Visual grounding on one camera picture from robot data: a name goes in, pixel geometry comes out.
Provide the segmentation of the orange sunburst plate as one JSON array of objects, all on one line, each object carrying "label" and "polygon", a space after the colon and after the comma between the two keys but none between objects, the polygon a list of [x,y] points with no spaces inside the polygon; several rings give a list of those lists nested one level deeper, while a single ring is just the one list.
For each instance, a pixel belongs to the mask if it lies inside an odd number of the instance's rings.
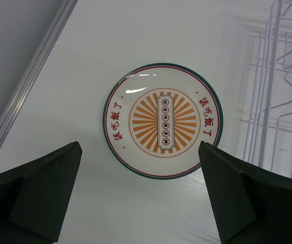
[{"label": "orange sunburst plate", "polygon": [[139,67],[112,88],[103,109],[103,134],[114,157],[152,179],[186,176],[201,163],[201,142],[217,146],[223,110],[212,86],[177,64]]}]

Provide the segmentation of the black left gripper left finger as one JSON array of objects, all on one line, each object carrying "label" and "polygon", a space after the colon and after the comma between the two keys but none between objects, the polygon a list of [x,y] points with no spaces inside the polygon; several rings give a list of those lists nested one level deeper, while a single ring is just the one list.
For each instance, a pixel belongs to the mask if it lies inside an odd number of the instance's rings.
[{"label": "black left gripper left finger", "polygon": [[58,242],[81,156],[75,141],[0,173],[0,243]]}]

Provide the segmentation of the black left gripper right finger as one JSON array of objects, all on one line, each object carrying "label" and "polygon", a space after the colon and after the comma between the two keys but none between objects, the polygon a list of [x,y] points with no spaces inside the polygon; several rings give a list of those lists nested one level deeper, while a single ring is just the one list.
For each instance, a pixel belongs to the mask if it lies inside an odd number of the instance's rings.
[{"label": "black left gripper right finger", "polygon": [[221,243],[292,243],[292,179],[202,142],[198,150]]}]

